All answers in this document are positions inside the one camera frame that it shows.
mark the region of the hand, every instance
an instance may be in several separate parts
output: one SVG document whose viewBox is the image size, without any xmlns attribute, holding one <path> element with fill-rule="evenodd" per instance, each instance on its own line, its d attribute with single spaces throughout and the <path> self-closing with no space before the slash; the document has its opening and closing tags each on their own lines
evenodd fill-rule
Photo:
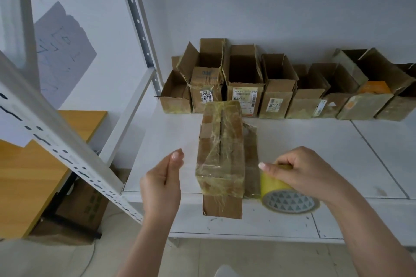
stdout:
<svg viewBox="0 0 416 277">
<path fill-rule="evenodd" d="M 281 169 L 277 164 L 290 164 L 293 170 Z M 342 194 L 347 195 L 354 190 L 324 159 L 306 147 L 298 147 L 281 155 L 274 164 L 261 162 L 259 168 L 302 194 L 329 204 L 337 204 Z"/>
<path fill-rule="evenodd" d="M 175 150 L 140 179 L 145 222 L 172 225 L 180 204 L 179 169 L 182 149 Z"/>
</svg>

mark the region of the floor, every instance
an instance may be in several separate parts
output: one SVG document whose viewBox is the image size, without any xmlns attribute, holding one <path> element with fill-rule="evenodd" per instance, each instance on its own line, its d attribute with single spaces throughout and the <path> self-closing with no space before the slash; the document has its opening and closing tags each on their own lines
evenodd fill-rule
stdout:
<svg viewBox="0 0 416 277">
<path fill-rule="evenodd" d="M 140 225 L 109 204 L 102 222 L 103 236 L 95 246 L 1 242 L 0 276 L 113 277 L 139 230 Z M 179 248 L 166 247 L 159 276 L 213 277 L 222 264 L 242 277 L 357 276 L 344 245 L 199 239 L 181 239 Z"/>
</svg>

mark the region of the wooden desk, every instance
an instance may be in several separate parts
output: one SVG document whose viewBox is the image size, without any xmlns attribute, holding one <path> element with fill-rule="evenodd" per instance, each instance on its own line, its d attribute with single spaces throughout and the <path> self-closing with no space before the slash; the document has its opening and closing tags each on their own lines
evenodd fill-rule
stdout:
<svg viewBox="0 0 416 277">
<path fill-rule="evenodd" d="M 86 142 L 107 111 L 59 111 Z M 22 238 L 33 229 L 70 170 L 35 141 L 25 148 L 0 140 L 0 238 Z"/>
</svg>

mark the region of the orange label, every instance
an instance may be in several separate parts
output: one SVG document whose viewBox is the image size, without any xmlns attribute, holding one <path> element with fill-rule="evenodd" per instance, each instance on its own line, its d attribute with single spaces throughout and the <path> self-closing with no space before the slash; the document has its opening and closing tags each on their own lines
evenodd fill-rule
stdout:
<svg viewBox="0 0 416 277">
<path fill-rule="evenodd" d="M 383 94 L 391 93 L 391 90 L 385 81 L 367 81 L 358 93 Z"/>
</svg>

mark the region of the right hand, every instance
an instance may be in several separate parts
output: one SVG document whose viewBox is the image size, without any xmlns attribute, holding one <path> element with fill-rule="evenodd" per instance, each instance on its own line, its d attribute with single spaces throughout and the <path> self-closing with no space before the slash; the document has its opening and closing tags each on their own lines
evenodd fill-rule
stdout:
<svg viewBox="0 0 416 277">
<path fill-rule="evenodd" d="M 279 164 L 290 164 L 293 169 L 279 168 Z M 336 204 L 343 194 L 348 195 L 354 189 L 315 151 L 306 147 L 298 147 L 281 155 L 274 164 L 261 162 L 259 168 L 302 194 L 329 204 Z"/>
</svg>

